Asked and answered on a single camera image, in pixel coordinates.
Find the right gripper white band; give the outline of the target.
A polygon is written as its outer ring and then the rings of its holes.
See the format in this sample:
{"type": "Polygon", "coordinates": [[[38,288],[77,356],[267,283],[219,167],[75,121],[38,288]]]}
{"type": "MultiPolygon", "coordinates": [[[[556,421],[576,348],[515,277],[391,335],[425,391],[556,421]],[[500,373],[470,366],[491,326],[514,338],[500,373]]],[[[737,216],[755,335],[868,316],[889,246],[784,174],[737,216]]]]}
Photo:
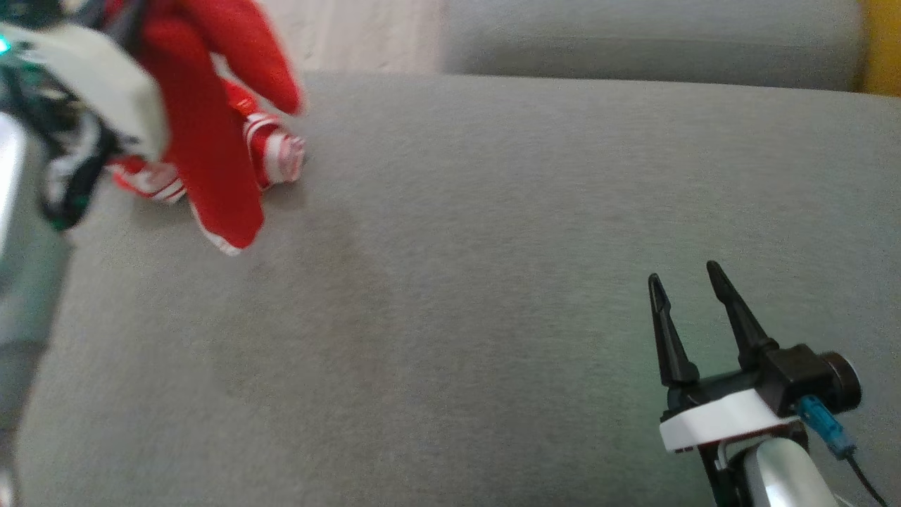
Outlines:
{"type": "MultiPolygon", "coordinates": [[[[709,280],[728,315],[743,371],[760,366],[779,344],[764,330],[720,263],[707,262],[709,280]]],[[[672,303],[656,273],[648,279],[660,381],[666,388],[700,381],[672,320],[672,303]]],[[[807,506],[809,435],[798,416],[780,418],[756,389],[740,387],[714,401],[666,411],[660,436],[667,452],[700,456],[714,506],[807,506]]]]}

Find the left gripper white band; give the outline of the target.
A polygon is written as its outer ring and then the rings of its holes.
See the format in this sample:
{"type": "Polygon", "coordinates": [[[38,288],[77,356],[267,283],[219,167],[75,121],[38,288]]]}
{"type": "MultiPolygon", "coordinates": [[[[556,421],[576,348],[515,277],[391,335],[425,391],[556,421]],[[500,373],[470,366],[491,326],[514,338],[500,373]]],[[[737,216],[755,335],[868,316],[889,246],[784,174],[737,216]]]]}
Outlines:
{"type": "Polygon", "coordinates": [[[74,23],[20,29],[27,54],[119,136],[125,153],[160,161],[168,119],[157,82],[102,32],[74,23]]]}

